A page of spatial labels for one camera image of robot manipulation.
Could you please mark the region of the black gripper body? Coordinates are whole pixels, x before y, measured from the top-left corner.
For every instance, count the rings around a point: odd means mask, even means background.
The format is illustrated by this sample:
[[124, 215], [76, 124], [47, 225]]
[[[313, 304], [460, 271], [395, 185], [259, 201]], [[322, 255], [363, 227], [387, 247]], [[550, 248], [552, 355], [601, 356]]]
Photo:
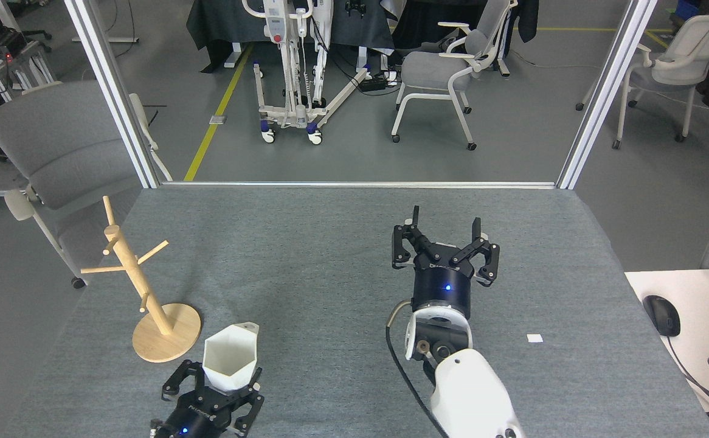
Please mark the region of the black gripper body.
[[177, 404], [166, 421], [152, 420], [151, 437], [219, 437], [232, 424], [237, 391], [205, 388], [202, 404]]
[[473, 266], [469, 260], [452, 266], [452, 256], [458, 252], [458, 247], [437, 242], [430, 244], [428, 253], [416, 250], [413, 311], [427, 305], [450, 305], [469, 319]]

